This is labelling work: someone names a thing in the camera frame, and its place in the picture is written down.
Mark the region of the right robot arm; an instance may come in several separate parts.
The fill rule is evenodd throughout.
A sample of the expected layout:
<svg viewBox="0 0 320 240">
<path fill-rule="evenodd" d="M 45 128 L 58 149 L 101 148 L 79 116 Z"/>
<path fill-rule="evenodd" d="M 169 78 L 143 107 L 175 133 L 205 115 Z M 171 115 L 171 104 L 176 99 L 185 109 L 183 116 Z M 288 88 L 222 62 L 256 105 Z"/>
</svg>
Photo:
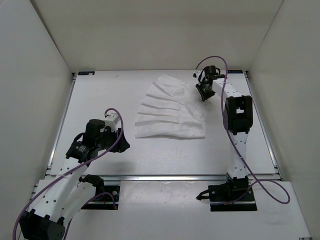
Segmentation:
<svg viewBox="0 0 320 240">
<path fill-rule="evenodd" d="M 249 187 L 246 158 L 246 145 L 249 131 L 253 125 L 253 100 L 250 95 L 237 91 L 214 65 L 203 70 L 195 70 L 193 77 L 202 101 L 214 95 L 220 96 L 223 127 L 230 140 L 230 165 L 226 182 L 210 186 L 209 197 L 212 202 L 234 202 L 244 195 Z"/>
</svg>

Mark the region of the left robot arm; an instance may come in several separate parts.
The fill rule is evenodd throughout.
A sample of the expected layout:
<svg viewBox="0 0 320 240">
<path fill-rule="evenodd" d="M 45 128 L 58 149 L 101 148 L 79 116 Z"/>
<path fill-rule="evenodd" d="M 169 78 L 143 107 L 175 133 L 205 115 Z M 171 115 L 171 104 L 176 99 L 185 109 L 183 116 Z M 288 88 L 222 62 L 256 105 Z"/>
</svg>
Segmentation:
<svg viewBox="0 0 320 240">
<path fill-rule="evenodd" d="M 59 175 L 29 201 L 17 219 L 26 240 L 64 240 L 71 220 L 83 206 L 106 196 L 115 200 L 105 191 L 101 177 L 84 173 L 104 154 L 130 148 L 118 123 L 123 120 L 117 114 L 107 114 L 104 120 L 91 119 L 85 132 L 74 138 Z"/>
</svg>

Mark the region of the white pleated skirt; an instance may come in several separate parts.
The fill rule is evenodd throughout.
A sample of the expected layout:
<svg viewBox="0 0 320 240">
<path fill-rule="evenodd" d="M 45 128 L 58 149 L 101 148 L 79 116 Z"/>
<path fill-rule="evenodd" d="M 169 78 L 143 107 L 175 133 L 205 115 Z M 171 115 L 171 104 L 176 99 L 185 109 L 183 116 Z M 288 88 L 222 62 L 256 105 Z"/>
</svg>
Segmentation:
<svg viewBox="0 0 320 240">
<path fill-rule="evenodd" d="M 204 139 L 207 111 L 196 89 L 163 74 L 153 81 L 140 103 L 135 137 Z"/>
</svg>

